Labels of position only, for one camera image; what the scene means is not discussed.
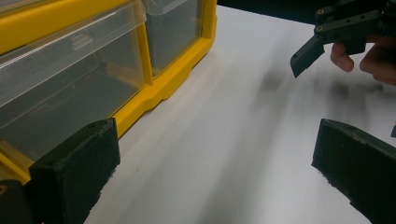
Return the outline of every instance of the finger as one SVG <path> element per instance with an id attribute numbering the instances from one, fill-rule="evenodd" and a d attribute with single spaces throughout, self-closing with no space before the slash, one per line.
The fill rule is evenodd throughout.
<path id="1" fill-rule="evenodd" d="M 367 36 L 366 42 L 367 43 L 376 43 L 378 38 L 379 38 L 378 35 L 369 35 L 369 36 Z"/>
<path id="2" fill-rule="evenodd" d="M 388 77 L 378 77 L 378 76 L 373 76 L 375 80 L 378 80 L 380 82 L 396 86 L 396 78 L 388 78 Z"/>
<path id="3" fill-rule="evenodd" d="M 332 45 L 330 59 L 345 72 L 351 72 L 355 65 L 353 60 L 346 54 L 346 47 L 342 43 L 334 43 Z"/>
<path id="4" fill-rule="evenodd" d="M 361 71 L 376 77 L 396 78 L 396 63 L 389 57 L 388 49 L 375 44 L 361 60 Z"/>

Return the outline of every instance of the yellow storage drawer unit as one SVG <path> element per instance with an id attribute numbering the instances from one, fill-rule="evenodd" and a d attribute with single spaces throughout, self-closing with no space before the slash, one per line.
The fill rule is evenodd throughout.
<path id="1" fill-rule="evenodd" d="M 99 119 L 115 118 L 121 137 L 177 90 L 213 45 L 217 1 L 161 2 L 168 16 L 158 18 L 141 0 L 46 0 L 0 13 L 0 179 L 25 183 L 34 161 Z"/>

